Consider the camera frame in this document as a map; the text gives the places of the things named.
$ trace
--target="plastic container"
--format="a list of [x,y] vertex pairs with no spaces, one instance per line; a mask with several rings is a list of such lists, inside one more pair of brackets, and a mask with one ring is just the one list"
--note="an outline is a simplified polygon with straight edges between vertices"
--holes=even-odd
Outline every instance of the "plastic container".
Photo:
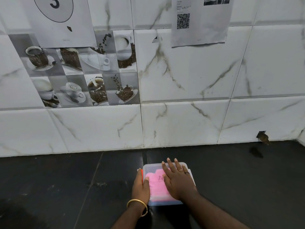
[[[179,162],[180,165],[184,165],[187,169],[188,166],[184,162]],[[146,164],[143,166],[143,180],[146,177],[147,173],[155,173],[157,169],[162,169],[162,164]],[[192,179],[193,175],[191,173],[191,170],[188,169],[188,172],[190,173]],[[167,195],[155,195],[155,196],[150,196],[148,205],[149,206],[166,206],[166,205],[178,205],[178,204],[183,204],[181,201],[175,200],[170,194]]]

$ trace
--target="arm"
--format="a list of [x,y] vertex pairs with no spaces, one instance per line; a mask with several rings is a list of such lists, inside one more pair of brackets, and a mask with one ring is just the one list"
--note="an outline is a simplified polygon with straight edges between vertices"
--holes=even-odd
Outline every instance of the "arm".
[[202,197],[196,189],[196,186],[188,173],[185,166],[179,164],[175,159],[176,167],[170,159],[167,159],[170,170],[162,162],[162,167],[166,175],[164,175],[164,182],[168,192],[177,200],[181,200],[186,204],[192,215],[203,228],[234,228],[246,229],[244,224],[224,212],[210,201]]
[[[145,178],[142,184],[142,172],[141,169],[139,169],[137,176],[135,178],[134,185],[132,187],[132,199],[139,199],[147,205],[149,198],[150,198],[149,178],[148,177]],[[121,229],[121,228],[134,229],[144,209],[145,206],[143,203],[140,203],[138,201],[130,202],[127,210],[112,226],[112,229]]]

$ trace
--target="pink sticky note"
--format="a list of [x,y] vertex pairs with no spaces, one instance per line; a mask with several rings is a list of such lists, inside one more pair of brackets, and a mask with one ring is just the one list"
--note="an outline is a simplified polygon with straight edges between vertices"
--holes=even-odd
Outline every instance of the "pink sticky note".
[[155,173],[147,173],[145,177],[149,177],[149,188],[150,196],[170,196],[170,193],[167,191],[163,174],[165,174],[163,169],[157,169]]

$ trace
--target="bangle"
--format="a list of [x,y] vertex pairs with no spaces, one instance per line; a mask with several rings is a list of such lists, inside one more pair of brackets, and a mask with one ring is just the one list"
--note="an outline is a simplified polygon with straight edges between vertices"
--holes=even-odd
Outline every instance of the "bangle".
[[132,199],[132,200],[129,200],[129,202],[127,203],[127,208],[128,208],[129,203],[130,203],[130,202],[132,202],[132,201],[138,201],[138,202],[140,202],[140,203],[143,203],[143,204],[144,204],[144,206],[146,207],[146,213],[145,213],[144,215],[141,215],[141,217],[145,216],[145,215],[148,213],[148,208],[147,208],[147,205],[146,205],[146,204],[145,204],[143,201],[138,200],[138,199]]

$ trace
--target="number 3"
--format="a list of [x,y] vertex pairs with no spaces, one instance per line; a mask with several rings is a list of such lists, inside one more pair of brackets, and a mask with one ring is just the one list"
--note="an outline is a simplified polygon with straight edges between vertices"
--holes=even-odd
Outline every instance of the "number 3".
[[59,1],[58,0],[53,0],[56,2],[56,5],[53,5],[53,3],[51,3],[50,5],[54,8],[57,9],[59,7]]

